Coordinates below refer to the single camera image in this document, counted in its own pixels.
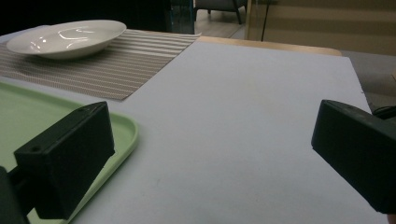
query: chair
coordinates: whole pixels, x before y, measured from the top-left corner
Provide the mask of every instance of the chair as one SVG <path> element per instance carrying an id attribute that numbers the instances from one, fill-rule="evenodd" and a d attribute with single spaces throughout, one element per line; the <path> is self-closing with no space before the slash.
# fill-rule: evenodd
<path id="1" fill-rule="evenodd" d="M 248 0 L 195 0 L 194 7 L 194 20 L 197 19 L 197 11 L 199 9 L 206 9 L 207 13 L 210 14 L 211 10 L 216 11 L 231 11 L 236 12 L 239 24 L 242 24 L 241 15 L 239 14 L 239 8 L 245 7 L 245 11 L 248 10 Z"/>

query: white plate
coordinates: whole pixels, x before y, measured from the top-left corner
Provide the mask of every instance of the white plate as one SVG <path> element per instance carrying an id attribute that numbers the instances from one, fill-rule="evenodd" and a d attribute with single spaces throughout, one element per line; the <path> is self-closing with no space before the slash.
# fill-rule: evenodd
<path id="1" fill-rule="evenodd" d="M 119 21 L 68 22 L 18 35 L 7 42 L 7 48 L 50 59 L 76 59 L 104 49 L 125 30 Z"/>

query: placemat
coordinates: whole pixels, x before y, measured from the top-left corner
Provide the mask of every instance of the placemat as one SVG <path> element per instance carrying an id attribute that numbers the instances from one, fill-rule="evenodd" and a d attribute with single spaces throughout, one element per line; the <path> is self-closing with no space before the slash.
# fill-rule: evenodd
<path id="1" fill-rule="evenodd" d="M 0 45 L 0 76 L 123 100 L 200 35 L 126 30 L 99 53 L 74 61 L 22 55 Z"/>

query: white table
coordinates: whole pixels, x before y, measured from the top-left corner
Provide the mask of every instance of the white table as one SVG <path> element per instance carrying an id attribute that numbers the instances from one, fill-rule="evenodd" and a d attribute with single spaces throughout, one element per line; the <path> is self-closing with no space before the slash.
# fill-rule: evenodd
<path id="1" fill-rule="evenodd" d="M 370 111 L 346 57 L 196 41 L 107 101 L 140 143 L 73 223 L 387 223 L 312 149 L 322 99 Z"/>

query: green tray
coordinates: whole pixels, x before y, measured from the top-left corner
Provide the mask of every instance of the green tray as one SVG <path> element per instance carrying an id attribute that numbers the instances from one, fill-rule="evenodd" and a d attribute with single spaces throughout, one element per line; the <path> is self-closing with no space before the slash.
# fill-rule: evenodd
<path id="1" fill-rule="evenodd" d="M 82 104 L 0 82 L 0 166 L 9 172 L 16 165 L 13 152 Z M 137 145 L 138 128 L 133 119 L 110 113 L 116 153 L 107 161 L 69 220 L 40 219 L 35 209 L 31 224 L 68 223 L 116 171 Z"/>

